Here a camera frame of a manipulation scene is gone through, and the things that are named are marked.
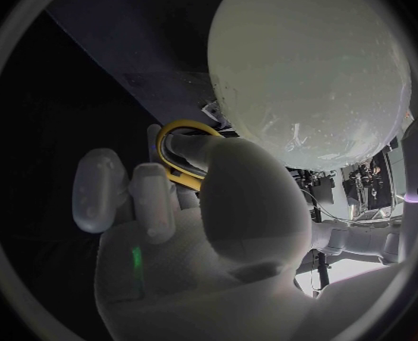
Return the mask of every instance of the yellow loop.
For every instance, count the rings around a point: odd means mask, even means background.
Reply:
[[[168,135],[171,131],[174,131],[176,129],[179,129],[181,127],[189,127],[192,129],[197,129],[197,130],[201,130],[205,133],[208,133],[210,135],[213,136],[222,136],[218,131],[216,131],[215,129],[212,129],[209,125],[205,125],[203,123],[200,123],[199,121],[194,121],[194,120],[176,120],[176,121],[172,121],[169,124],[166,124],[164,127],[161,128],[161,130],[159,131],[158,135],[156,136],[156,150],[158,152],[158,155],[160,157],[160,159],[166,163],[169,167],[173,167],[174,169],[177,169],[178,171],[180,171],[182,173],[182,175],[180,177],[178,176],[174,176],[171,174],[170,171],[167,171],[168,173],[168,178],[174,182],[178,182],[178,183],[182,183],[185,186],[189,186],[197,191],[200,190],[200,180],[203,180],[204,177],[203,176],[199,176],[197,174],[191,173],[188,170],[185,170],[179,166],[177,166],[174,163],[171,163],[170,161],[168,161],[162,154],[161,151],[161,145],[162,145],[162,141],[165,139],[166,135]],[[190,176],[192,179],[200,179],[197,183],[195,183],[194,181],[192,181],[190,178],[188,178],[188,176]]]

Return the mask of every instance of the large white sphere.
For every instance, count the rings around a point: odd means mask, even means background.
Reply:
[[[364,0],[223,0],[208,54],[226,118],[289,167],[372,157],[410,100],[407,59]]]

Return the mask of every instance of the dark background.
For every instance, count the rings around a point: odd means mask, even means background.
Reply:
[[[0,21],[15,1],[0,0]],[[418,0],[402,2],[418,20]],[[153,13],[168,4],[162,0]],[[178,14],[185,8],[193,7],[180,6]],[[195,36],[196,28],[178,14],[181,34]],[[179,41],[166,19],[156,23],[170,42]],[[200,39],[193,44],[175,51],[204,67]],[[46,13],[22,38],[0,80],[2,244],[38,300],[87,339],[109,338],[93,299],[98,237],[81,233],[71,217],[77,161],[90,149],[109,147],[131,172],[147,160],[145,134],[153,122]],[[0,297],[0,340],[20,335],[30,339]]]

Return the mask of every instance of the white ball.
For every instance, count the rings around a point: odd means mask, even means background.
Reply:
[[[409,105],[407,59],[364,0],[223,0],[208,56],[233,128],[288,167],[371,158]]]

